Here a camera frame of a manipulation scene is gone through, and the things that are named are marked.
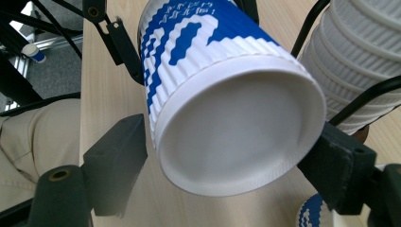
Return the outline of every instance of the blue and white paper cup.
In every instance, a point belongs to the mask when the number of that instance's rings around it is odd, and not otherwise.
[[[42,50],[40,50],[38,46],[36,46],[36,44],[27,44],[26,46],[24,46],[22,53],[37,63],[43,63],[44,61],[46,61],[46,56],[44,55]]]
[[[231,1],[150,0],[139,31],[153,145],[183,190],[254,190],[321,134],[318,83]]]
[[[298,210],[295,227],[333,227],[333,214],[320,194],[307,199]]]

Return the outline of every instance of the stack of cups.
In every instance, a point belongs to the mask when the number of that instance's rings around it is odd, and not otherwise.
[[[325,94],[330,120],[371,86],[401,75],[401,2],[332,0],[303,56]],[[372,100],[344,120],[353,134],[401,104],[401,90]]]
[[[150,0],[139,31],[150,135],[180,188],[254,190],[319,138],[319,84],[232,1]]]

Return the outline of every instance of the blue pattern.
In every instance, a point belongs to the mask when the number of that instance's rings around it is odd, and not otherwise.
[[[174,49],[171,50],[170,65],[176,65],[178,60],[185,58],[186,50],[191,47],[192,39],[197,36],[201,23],[189,23],[181,31],[180,37],[176,40]]]
[[[311,224],[312,227],[320,227],[321,221],[321,211],[323,205],[323,198],[321,195],[316,194],[313,197],[309,198],[301,208],[300,215],[298,217],[299,227],[307,227],[308,224]],[[305,217],[304,213],[309,210],[309,216]]]
[[[267,42],[274,42],[254,21],[243,14],[234,4],[221,0],[170,0],[157,10],[157,13],[153,15],[148,23],[141,43],[141,57],[144,60],[150,57],[150,52],[154,48],[155,41],[150,36],[156,29],[162,28],[164,30],[164,35],[159,41],[160,44],[156,46],[152,55],[155,59],[154,67],[156,70],[153,74],[150,74],[149,70],[144,70],[145,84],[148,87],[149,114],[150,106],[153,103],[152,98],[156,95],[156,88],[162,83],[158,72],[158,68],[161,65],[161,56],[166,51],[169,34],[175,25],[179,24],[184,18],[191,18],[193,15],[212,15],[218,20],[218,27],[215,29],[214,34],[209,37],[208,44],[214,41],[220,42],[224,38],[233,39],[238,36],[242,38],[262,38]],[[177,40],[177,43],[180,42],[180,46],[173,49],[171,59],[168,62],[170,65],[176,65],[180,59],[185,57],[186,51],[191,46],[191,41],[196,37],[200,27],[201,24],[199,23],[189,23],[187,27],[182,29],[182,34]]]

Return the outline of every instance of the black bracket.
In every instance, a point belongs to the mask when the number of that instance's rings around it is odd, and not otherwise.
[[[401,165],[375,167],[376,153],[326,123],[312,150],[298,164],[329,209],[359,215],[371,208],[371,227],[401,226]]]
[[[28,226],[92,226],[92,208],[97,216],[123,215],[147,158],[144,116],[120,120],[83,155],[84,165],[41,176]]]
[[[124,63],[133,80],[144,85],[141,60],[122,20],[117,18],[111,22],[106,13],[106,0],[83,0],[82,6],[83,17],[95,25],[115,65]],[[106,22],[108,33],[100,26],[102,22]]]
[[[256,0],[234,0],[236,6],[245,12],[255,23],[259,25]]]

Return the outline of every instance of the metal rod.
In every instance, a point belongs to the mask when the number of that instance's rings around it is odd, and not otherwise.
[[[350,104],[342,109],[342,111],[337,113],[329,121],[329,123],[334,126],[338,126],[342,121],[366,105],[368,102],[398,88],[401,88],[401,75],[375,84],[355,98]]]
[[[14,14],[11,12],[6,12],[0,9],[0,14],[2,16],[5,16],[7,18],[9,18],[12,21],[16,21],[19,23],[22,23],[24,25],[27,26],[33,26],[38,28],[39,30],[43,30],[43,31],[47,31],[56,35],[62,35],[61,33],[59,33],[59,31],[57,29],[55,29],[54,25],[48,23],[48,22],[44,22],[42,20],[39,20],[37,18],[31,17],[31,16],[26,16],[22,13],[18,13],[18,14]],[[80,35],[82,34],[82,31],[77,31],[77,30],[71,30],[68,28],[64,29],[69,35],[72,36],[76,36],[76,35]]]
[[[304,24],[295,42],[295,45],[294,47],[292,47],[291,55],[294,56],[295,58],[298,57],[298,54],[300,53],[301,48],[306,40],[307,34],[312,28],[313,23],[315,23],[316,18],[318,18],[319,14],[329,3],[330,0],[319,0],[307,14]]]
[[[71,40],[69,35],[65,32],[64,28],[57,22],[56,18],[53,17],[53,15],[47,10],[47,8],[42,5],[42,3],[39,0],[32,0],[33,4],[49,19],[49,21],[56,27],[56,29],[59,31],[60,34],[65,38],[65,40],[73,47],[79,58],[82,60],[82,53],[78,49],[78,47],[74,44],[74,42]]]
[[[83,36],[78,35],[74,38],[72,38],[73,42],[75,44],[82,44],[83,43]],[[57,49],[61,47],[66,47],[69,45],[69,43],[63,38],[63,37],[56,37],[52,38],[49,40],[45,41],[39,41],[35,43],[40,50],[46,50],[46,49]]]

